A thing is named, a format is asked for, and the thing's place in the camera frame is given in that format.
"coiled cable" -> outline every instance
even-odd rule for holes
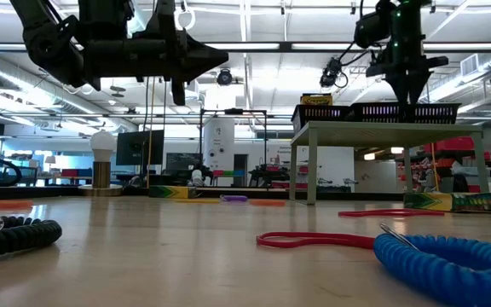
[[[38,218],[1,217],[0,229],[0,255],[48,246],[62,234],[56,221]]]
[[[392,235],[374,241],[378,260],[395,277],[454,306],[491,306],[491,244],[407,235],[418,250]]]

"white table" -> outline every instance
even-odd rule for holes
[[[386,124],[353,122],[308,122],[291,140],[291,187],[289,198],[295,200],[297,182],[297,146],[309,147],[308,205],[315,204],[317,185],[317,148],[371,147],[405,148],[407,192],[413,192],[409,148],[458,136],[471,136],[475,143],[481,192],[488,193],[488,172],[484,161],[482,127],[477,125]]]

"black coiled cable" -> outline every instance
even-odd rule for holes
[[[1,217],[0,255],[30,248],[48,246],[61,237],[61,227],[56,221],[23,217]]]

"computer screen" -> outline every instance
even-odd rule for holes
[[[142,150],[145,146],[143,163],[146,165],[149,155],[149,134],[151,142],[151,165],[162,165],[164,154],[164,131],[119,133],[117,138],[117,165],[141,165]]]

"basket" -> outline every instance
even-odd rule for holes
[[[297,105],[291,121],[295,133],[298,133],[310,120],[344,121],[348,111],[346,106]]]
[[[357,102],[346,120],[367,123],[404,123],[406,106],[398,102]]]
[[[460,103],[433,103],[407,106],[407,122],[415,124],[456,123]]]

